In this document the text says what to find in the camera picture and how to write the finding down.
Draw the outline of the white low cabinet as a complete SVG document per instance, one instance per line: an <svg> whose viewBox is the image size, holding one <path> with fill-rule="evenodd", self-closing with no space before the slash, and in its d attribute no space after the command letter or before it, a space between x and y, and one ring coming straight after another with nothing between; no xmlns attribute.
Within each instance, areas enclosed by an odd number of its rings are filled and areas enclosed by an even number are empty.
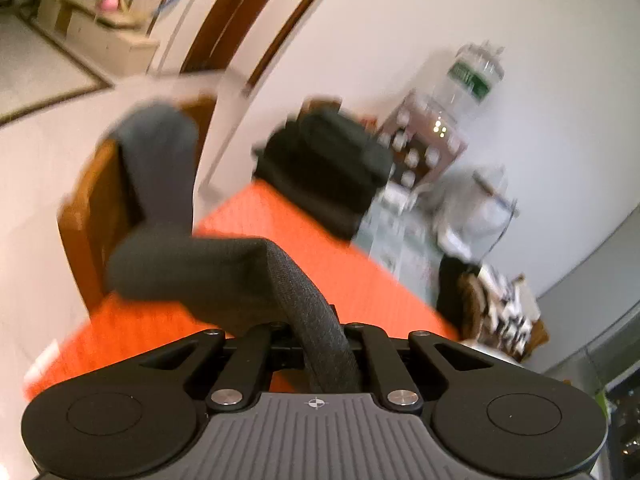
<svg viewBox="0 0 640 480"><path fill-rule="evenodd" d="M36 24L116 77L145 74L160 44L146 33L145 21L101 11L96 0L41 0Z"/></svg>

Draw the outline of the striped patterned clothes pile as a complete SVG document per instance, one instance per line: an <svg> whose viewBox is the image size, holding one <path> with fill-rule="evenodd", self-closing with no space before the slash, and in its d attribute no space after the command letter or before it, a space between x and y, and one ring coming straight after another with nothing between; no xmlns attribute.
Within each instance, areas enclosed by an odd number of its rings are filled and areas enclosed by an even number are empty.
<svg viewBox="0 0 640 480"><path fill-rule="evenodd" d="M461 340L497 350L516 362L550 340L524 276L510 281L489 264L442 257L436 310Z"/></svg>

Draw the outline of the white plastic bag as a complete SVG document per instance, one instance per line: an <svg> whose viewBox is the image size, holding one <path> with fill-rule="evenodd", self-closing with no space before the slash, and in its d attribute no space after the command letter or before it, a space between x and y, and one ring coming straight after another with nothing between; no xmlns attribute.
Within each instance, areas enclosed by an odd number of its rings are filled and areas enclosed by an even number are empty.
<svg viewBox="0 0 640 480"><path fill-rule="evenodd" d="M508 195L505 166L480 166L455 174L440 192L432 220L435 242L449 257L485 259L518 218Z"/></svg>

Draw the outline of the grey cloth on chair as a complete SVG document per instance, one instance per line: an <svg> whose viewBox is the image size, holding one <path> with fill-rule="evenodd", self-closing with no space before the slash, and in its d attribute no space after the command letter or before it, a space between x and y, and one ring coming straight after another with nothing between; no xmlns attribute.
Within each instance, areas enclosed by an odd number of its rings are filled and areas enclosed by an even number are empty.
<svg viewBox="0 0 640 480"><path fill-rule="evenodd" d="M132 110L108 136L120 147L144 220L189 232L198 147L195 122L177 107L155 101Z"/></svg>

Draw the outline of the black folded clothes stack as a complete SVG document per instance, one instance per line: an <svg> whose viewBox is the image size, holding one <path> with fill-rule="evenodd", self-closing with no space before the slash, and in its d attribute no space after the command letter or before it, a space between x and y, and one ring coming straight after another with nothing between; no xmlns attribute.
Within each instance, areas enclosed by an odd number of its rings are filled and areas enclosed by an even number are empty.
<svg viewBox="0 0 640 480"><path fill-rule="evenodd" d="M252 147L253 177L271 185L333 236L351 240L393 169L392 153L337 99L307 100Z"/></svg>

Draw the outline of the clear water bottle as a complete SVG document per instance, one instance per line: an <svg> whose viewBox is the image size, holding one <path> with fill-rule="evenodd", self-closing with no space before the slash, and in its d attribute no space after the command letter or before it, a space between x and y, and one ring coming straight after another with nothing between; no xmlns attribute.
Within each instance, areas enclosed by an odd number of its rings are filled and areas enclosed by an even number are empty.
<svg viewBox="0 0 640 480"><path fill-rule="evenodd" d="M436 84L433 100L458 124L470 119L503 80L503 51L489 41L464 44Z"/></svg>

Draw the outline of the checkered floral tablecloth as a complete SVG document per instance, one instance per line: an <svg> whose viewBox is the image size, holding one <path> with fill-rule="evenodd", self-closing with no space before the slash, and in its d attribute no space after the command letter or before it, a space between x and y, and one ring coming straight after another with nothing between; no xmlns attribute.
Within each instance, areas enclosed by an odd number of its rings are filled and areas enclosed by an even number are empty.
<svg viewBox="0 0 640 480"><path fill-rule="evenodd" d="M352 244L386 269L399 284L434 307L442 252L427 218L409 207L410 192L390 182L372 200Z"/></svg>

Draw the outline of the dark grey garment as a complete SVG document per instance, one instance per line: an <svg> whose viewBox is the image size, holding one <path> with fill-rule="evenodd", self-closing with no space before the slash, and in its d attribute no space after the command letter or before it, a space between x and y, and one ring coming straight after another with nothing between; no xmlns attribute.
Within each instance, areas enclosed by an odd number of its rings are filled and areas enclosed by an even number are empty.
<svg viewBox="0 0 640 480"><path fill-rule="evenodd" d="M356 358L334 307L272 240L138 229L108 259L106 280L124 299L178 302L232 336L260 324L288 324L317 390L360 389Z"/></svg>

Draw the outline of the left wooden chair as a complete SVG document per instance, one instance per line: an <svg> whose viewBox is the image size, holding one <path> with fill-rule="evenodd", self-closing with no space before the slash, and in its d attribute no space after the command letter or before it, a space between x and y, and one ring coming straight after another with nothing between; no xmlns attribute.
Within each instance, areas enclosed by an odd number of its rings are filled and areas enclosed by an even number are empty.
<svg viewBox="0 0 640 480"><path fill-rule="evenodd" d="M195 152L198 171L217 98L202 94L190 101L167 103L177 107L198 127ZM81 170L72 195L66 198L58 213L58 232L66 259L90 315L96 313L111 292L106 265L114 250L130 233L142 226L152 226L142 216L120 147L108 136L116 124L98 143Z"/></svg>

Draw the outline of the pink water dispenser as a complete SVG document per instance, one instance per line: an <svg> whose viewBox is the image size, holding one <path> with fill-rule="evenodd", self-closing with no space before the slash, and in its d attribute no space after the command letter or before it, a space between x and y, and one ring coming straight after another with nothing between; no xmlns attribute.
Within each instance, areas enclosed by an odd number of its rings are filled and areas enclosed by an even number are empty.
<svg viewBox="0 0 640 480"><path fill-rule="evenodd" d="M388 115L375 139L393 155L390 180L408 190L435 182L466 150L446 110L415 91Z"/></svg>

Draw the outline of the brown wooden door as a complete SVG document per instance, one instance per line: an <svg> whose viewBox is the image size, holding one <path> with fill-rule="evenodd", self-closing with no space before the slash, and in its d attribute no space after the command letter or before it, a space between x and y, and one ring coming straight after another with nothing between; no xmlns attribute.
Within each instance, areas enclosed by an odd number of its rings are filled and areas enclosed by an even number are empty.
<svg viewBox="0 0 640 480"><path fill-rule="evenodd" d="M213 0L180 65L232 70L253 87L314 0Z"/></svg>

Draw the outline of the orange floral table mat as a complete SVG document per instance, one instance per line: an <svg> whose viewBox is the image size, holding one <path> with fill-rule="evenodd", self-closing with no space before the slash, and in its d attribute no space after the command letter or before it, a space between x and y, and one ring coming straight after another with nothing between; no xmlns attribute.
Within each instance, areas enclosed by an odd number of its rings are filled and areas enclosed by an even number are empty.
<svg viewBox="0 0 640 480"><path fill-rule="evenodd" d="M338 240L268 184L257 182L209 214L192 234L140 228L106 267L110 292L61 344L26 396L213 327L233 337L282 322L304 350L312 388L360 388L343 325L404 338L458 333L432 307L355 247Z"/></svg>

